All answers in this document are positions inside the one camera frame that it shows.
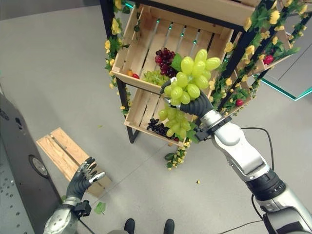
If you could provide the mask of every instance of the person's feet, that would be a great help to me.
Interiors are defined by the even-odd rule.
[[[135,221],[132,218],[129,218],[126,221],[124,230],[127,231],[129,234],[135,233]]]
[[[168,219],[165,224],[164,234],[174,234],[175,222],[172,219]]]

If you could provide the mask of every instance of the fruit stand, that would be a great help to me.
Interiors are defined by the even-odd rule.
[[[196,79],[199,78],[192,73],[194,81],[189,79],[188,86],[182,86],[180,92],[188,92],[192,98],[187,87],[194,83],[217,110],[231,115],[252,100],[259,81],[268,69],[297,51],[293,48],[294,39],[303,35],[304,25],[312,15],[305,13],[307,6],[300,0],[140,0],[132,9],[123,0],[101,0],[100,3],[110,43],[114,42],[118,33],[122,34],[118,30],[114,11],[130,13],[120,49],[112,53],[110,46],[106,48],[110,58],[107,69],[113,78],[112,86],[116,85],[119,90],[130,142],[133,143],[138,131],[141,131],[180,147],[188,138],[179,137],[177,140],[168,134],[168,130],[174,127],[166,129],[166,122],[172,118],[159,116],[165,106],[160,93],[161,83],[150,82],[148,73],[158,71],[160,78],[178,77],[178,73],[186,73],[186,70],[183,67],[182,71],[176,70],[172,65],[177,54],[192,60],[204,49],[204,62],[217,58],[221,65],[214,70],[208,69],[206,64],[209,75],[205,76],[207,80],[203,79],[207,83],[202,87],[197,85]],[[291,35],[287,35],[283,23],[293,12],[298,12],[302,21]],[[251,86],[247,83],[249,77],[253,79]],[[129,101],[126,84],[137,88],[132,102]],[[173,93],[168,95],[173,103]],[[190,115],[184,118],[188,121],[195,119]],[[154,125],[159,119],[164,120],[163,124],[160,130],[155,130]],[[166,136],[161,134],[164,131],[167,131]],[[179,131],[175,134],[185,136],[181,129]]]

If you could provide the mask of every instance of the wooden shelf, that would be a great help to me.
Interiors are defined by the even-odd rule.
[[[224,48],[233,30],[190,17],[141,5],[140,32],[134,31],[137,24],[137,9],[133,9],[124,33],[123,48],[117,54],[112,72],[123,82],[159,94],[160,86],[143,81],[144,73],[159,69],[155,64],[155,51],[162,47],[192,56],[199,49],[207,48],[208,57],[224,58]],[[131,69],[140,76],[136,79],[126,75]]]

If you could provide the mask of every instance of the wooden plank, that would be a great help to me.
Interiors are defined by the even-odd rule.
[[[153,17],[161,18],[175,23],[187,25],[193,28],[199,28],[208,32],[221,34],[223,27],[212,23],[204,22],[199,19],[194,19],[184,15],[176,14],[163,9],[151,7],[151,14]]]
[[[196,12],[205,16],[231,22],[243,26],[247,17],[250,17],[254,7],[243,5],[231,0],[153,0],[165,5]]]

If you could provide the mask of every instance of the grape bunch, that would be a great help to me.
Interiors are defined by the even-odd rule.
[[[176,108],[170,108],[165,105],[165,109],[159,111],[158,115],[161,121],[164,121],[166,118],[169,120],[165,123],[165,126],[168,128],[166,132],[167,137],[174,137],[174,134],[178,134],[181,138],[185,138],[186,132],[191,129],[185,113]]]
[[[174,57],[175,53],[167,48],[156,51],[155,62],[160,66],[160,73],[162,75],[169,76],[170,78],[176,76],[177,70],[170,66]]]
[[[176,75],[176,80],[165,87],[165,95],[171,98],[171,105],[188,104],[200,95],[200,89],[208,87],[211,77],[210,71],[221,64],[219,58],[207,59],[207,50],[201,49],[195,59],[186,56],[181,61],[181,72]]]
[[[170,140],[175,140],[175,141],[179,141],[179,139],[177,137],[174,137],[174,136],[167,136],[166,133],[167,131],[169,130],[168,127],[165,127],[165,125],[163,123],[159,123],[159,119],[150,119],[150,122],[148,123],[148,126],[147,126],[147,130],[151,129],[154,133],[157,133],[158,135],[161,135],[162,137],[166,137],[167,139],[170,139]]]

